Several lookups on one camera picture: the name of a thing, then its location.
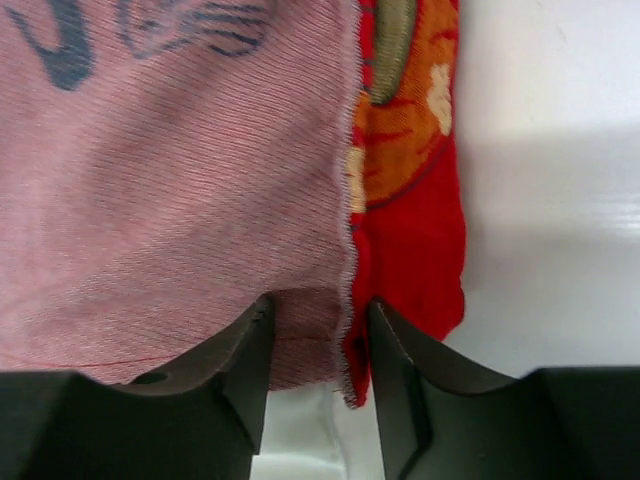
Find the pink patterned pillowcase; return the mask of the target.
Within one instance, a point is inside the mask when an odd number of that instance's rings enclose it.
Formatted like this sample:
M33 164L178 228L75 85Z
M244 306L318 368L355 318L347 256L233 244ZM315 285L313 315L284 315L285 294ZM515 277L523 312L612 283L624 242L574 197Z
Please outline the pink patterned pillowcase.
M462 320L455 1L5 1L1 366L125 382L270 293L274 388Z

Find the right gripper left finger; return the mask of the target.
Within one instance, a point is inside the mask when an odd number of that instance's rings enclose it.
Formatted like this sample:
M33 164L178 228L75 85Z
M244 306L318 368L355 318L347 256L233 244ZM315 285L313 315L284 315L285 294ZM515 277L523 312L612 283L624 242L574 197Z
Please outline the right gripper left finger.
M5 479L246 479L274 346L261 297L231 325L128 384L73 371L1 376Z

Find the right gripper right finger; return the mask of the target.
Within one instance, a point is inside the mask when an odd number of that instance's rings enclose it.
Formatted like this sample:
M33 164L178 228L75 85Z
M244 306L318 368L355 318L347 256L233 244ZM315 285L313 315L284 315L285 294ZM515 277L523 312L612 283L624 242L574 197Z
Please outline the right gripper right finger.
M514 379L382 301L368 344L389 479L635 479L639 371L541 368Z

